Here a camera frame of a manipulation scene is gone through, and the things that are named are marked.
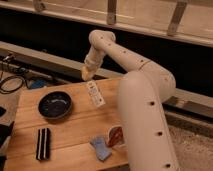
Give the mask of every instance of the black object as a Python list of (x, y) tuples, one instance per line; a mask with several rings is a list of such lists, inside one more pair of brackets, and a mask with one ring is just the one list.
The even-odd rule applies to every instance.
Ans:
[(6, 109), (0, 106), (0, 117), (3, 116), (6, 112)]
[(11, 135), (13, 130), (13, 124), (14, 122), (12, 122), (10, 126), (0, 124), (0, 148), (4, 144), (6, 138)]
[(71, 97), (61, 91), (44, 96), (39, 103), (39, 112), (48, 119), (58, 119), (68, 114), (72, 107)]
[(38, 141), (36, 149), (37, 160), (47, 160), (50, 158), (50, 129), (38, 130)]

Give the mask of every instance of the brown object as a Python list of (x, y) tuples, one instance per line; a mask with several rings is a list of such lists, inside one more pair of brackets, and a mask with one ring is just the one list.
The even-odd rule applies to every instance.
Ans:
[[(76, 83), (37, 90), (22, 91), (10, 140), (5, 171), (16, 170), (103, 170), (126, 164), (124, 148), (112, 149), (104, 163), (97, 160), (89, 141), (97, 135), (107, 136), (109, 128), (120, 124), (117, 112), (119, 79), (96, 81), (106, 104), (96, 108), (86, 83)], [(38, 111), (42, 97), (53, 91), (65, 91), (73, 100), (72, 115), (61, 120), (45, 120)], [(46, 162), (35, 159), (37, 130), (51, 129), (51, 156)]]
[(110, 137), (108, 142), (108, 147), (113, 147), (122, 139), (123, 139), (123, 131), (121, 127), (118, 127), (116, 128), (116, 130), (113, 132), (112, 136)]

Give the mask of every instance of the floor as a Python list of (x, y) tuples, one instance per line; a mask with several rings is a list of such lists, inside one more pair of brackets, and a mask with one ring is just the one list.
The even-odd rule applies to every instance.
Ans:
[[(18, 80), (7, 86), (14, 86)], [(0, 123), (9, 125), (15, 119), (20, 91), (9, 95), (0, 94), (0, 105), (7, 112), (0, 117)], [(181, 171), (213, 170), (213, 124), (208, 120), (200, 120), (189, 116), (166, 111), (166, 117)], [(9, 139), (0, 149), (0, 156), (6, 154)], [(129, 167), (121, 166), (109, 171), (128, 171)]]

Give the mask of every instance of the black wall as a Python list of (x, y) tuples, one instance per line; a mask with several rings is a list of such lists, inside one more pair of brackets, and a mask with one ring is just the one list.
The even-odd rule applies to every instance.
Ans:
[[(65, 21), (0, 8), (0, 41), (46, 50), (50, 54), (83, 62), (94, 25)], [(117, 43), (169, 69), (177, 87), (213, 97), (213, 49), (151, 36), (113, 30)], [(124, 72), (110, 58), (104, 68)]]

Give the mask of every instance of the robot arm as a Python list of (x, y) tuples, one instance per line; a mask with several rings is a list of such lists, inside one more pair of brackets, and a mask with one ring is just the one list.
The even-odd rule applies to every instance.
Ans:
[(130, 168), (133, 171), (177, 171), (178, 161), (161, 102), (175, 90), (173, 75), (157, 63), (115, 43), (112, 32), (95, 30), (82, 69), (90, 80), (108, 54), (128, 73), (118, 88), (118, 109)]

